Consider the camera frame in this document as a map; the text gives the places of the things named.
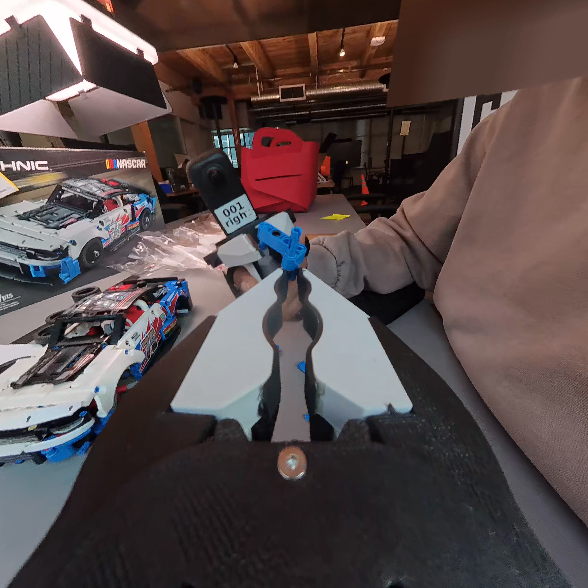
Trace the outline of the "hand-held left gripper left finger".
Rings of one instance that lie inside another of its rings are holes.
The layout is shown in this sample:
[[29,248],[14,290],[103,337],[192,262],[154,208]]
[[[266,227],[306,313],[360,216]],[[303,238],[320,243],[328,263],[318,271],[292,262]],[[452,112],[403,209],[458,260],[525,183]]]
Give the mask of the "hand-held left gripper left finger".
[[274,339],[284,301],[285,271],[278,269],[219,312],[171,409],[233,419],[249,440],[271,441],[281,400]]

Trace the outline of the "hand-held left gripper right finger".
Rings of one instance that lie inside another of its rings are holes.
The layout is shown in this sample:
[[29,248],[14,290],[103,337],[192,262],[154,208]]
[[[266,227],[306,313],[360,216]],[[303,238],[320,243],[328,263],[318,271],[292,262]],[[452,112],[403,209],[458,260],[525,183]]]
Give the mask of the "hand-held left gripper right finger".
[[350,420],[413,408],[374,327],[382,324],[306,269],[299,270],[302,323],[311,337],[305,400],[312,441],[333,440]]

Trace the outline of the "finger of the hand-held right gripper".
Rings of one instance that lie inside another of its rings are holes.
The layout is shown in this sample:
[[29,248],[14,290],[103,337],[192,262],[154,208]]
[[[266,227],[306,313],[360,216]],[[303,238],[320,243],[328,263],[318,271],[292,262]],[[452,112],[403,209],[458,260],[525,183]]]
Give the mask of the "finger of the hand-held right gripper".
[[248,233],[242,233],[218,242],[215,249],[204,257],[204,261],[212,268],[223,266],[229,269],[256,263],[262,257],[263,254],[253,237]]

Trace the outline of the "blue perforated brick beam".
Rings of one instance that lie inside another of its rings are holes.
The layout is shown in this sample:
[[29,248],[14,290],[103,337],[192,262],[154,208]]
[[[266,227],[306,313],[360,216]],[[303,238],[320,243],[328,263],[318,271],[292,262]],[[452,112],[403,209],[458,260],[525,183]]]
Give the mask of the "blue perforated brick beam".
[[[290,233],[287,234],[268,222],[262,222],[258,227],[258,240],[260,250],[264,251],[265,249],[271,247],[282,256],[288,249]],[[300,245],[298,246],[298,255],[298,260],[301,261],[302,264],[307,255],[307,249],[305,244],[303,244],[301,241]]]

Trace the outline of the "person's right forearm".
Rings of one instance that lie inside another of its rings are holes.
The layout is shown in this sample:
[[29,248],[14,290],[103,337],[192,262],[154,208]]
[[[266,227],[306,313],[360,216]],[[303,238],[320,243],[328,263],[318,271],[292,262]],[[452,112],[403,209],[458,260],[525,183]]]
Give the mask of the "person's right forearm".
[[432,291],[468,198],[467,189],[436,182],[404,200],[390,218],[377,218],[356,233],[314,239],[307,268],[347,299],[412,283]]

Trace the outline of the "grey desk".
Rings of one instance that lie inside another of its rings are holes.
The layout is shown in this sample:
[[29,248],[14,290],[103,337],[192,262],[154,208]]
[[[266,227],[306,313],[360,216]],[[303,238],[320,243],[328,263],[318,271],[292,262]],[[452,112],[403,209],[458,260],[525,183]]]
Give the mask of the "grey desk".
[[[587,587],[587,527],[562,501],[481,400],[424,300],[389,325],[463,402],[496,454],[515,499],[574,587]],[[1,468],[1,587],[24,564],[59,514],[84,458]]]

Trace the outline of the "person's right hand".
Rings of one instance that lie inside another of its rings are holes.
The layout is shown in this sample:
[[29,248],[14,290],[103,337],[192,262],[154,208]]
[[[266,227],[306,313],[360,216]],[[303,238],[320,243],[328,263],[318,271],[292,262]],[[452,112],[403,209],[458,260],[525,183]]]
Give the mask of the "person's right hand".
[[[307,268],[309,260],[310,260],[310,248],[311,246],[317,241],[319,238],[318,235],[314,235],[313,239],[308,239],[305,233],[301,234],[301,238],[305,241],[305,246],[307,249],[307,258],[301,264],[302,268]],[[269,262],[268,256],[272,258],[272,261],[278,262],[281,260],[281,256],[278,252],[273,250],[269,247],[264,252],[263,264],[260,265],[261,268],[265,269],[267,267],[271,267],[271,263]],[[232,275],[232,282],[235,286],[236,290],[239,293],[245,293],[254,286],[257,285],[257,280],[254,276],[250,274],[250,272],[244,267],[239,266],[234,268],[233,275]],[[282,318],[283,321],[298,321],[301,319],[300,312],[302,309],[302,303],[299,298],[298,292],[298,280],[289,281],[288,284],[288,294],[286,296],[285,301],[282,304]]]

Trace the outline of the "red felt tote bag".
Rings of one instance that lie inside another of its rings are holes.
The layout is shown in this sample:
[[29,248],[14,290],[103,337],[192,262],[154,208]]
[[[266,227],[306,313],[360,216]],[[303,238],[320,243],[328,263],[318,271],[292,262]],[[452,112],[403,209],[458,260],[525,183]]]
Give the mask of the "red felt tote bag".
[[241,182],[256,212],[308,211],[318,190],[319,143],[261,128],[241,155]]

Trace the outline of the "pile of clear plastic bags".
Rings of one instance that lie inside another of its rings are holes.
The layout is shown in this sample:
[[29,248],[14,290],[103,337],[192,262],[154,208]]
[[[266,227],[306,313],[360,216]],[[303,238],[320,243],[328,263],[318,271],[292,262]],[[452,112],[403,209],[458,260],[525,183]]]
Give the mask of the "pile of clear plastic bags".
[[205,257],[216,251],[225,234],[207,213],[166,232],[142,232],[129,252],[109,258],[107,267],[140,277],[183,276],[188,270],[211,269]]

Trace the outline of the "black light stand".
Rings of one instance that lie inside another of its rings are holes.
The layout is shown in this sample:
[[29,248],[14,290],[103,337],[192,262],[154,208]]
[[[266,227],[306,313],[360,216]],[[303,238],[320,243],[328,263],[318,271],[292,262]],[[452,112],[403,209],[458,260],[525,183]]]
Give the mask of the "black light stand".
[[215,122],[217,131],[218,148],[223,149],[222,132],[220,121],[222,119],[222,106],[226,105],[228,100],[223,95],[202,95],[199,97],[198,111],[202,119]]

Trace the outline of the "toy brick race car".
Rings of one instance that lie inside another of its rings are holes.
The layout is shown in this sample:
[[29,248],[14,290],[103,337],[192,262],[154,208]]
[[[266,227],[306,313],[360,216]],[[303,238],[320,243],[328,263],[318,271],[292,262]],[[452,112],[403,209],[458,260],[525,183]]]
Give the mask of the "toy brick race car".
[[184,277],[131,276],[64,309],[46,346],[1,345],[1,465],[86,453],[192,307]]

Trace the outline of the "toy set cardboard box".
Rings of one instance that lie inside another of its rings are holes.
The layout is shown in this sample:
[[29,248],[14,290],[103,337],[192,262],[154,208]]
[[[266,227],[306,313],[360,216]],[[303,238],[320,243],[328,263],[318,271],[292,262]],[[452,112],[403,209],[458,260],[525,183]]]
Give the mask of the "toy set cardboard box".
[[1,315],[110,275],[165,227],[143,152],[1,147]]

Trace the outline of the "overhead studio light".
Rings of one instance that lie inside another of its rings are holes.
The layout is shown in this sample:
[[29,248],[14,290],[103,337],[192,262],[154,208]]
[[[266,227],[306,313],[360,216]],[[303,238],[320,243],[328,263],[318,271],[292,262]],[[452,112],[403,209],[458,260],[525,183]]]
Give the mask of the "overhead studio light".
[[84,1],[1,1],[1,130],[97,141],[170,114],[157,62]]

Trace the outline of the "person's beige sweatshirt torso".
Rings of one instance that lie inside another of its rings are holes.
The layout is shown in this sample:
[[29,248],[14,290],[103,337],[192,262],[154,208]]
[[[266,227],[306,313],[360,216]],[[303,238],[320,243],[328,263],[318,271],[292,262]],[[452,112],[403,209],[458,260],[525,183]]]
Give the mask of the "person's beige sweatshirt torso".
[[587,523],[587,78],[520,90],[463,165],[474,148],[435,304],[481,398]]

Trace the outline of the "black framed sign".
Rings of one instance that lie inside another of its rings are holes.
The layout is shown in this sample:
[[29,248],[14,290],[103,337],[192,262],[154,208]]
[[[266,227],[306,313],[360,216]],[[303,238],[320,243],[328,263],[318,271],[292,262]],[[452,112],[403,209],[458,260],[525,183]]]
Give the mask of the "black framed sign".
[[517,90],[466,97],[463,101],[456,154],[459,154],[472,129],[489,114],[508,103]]

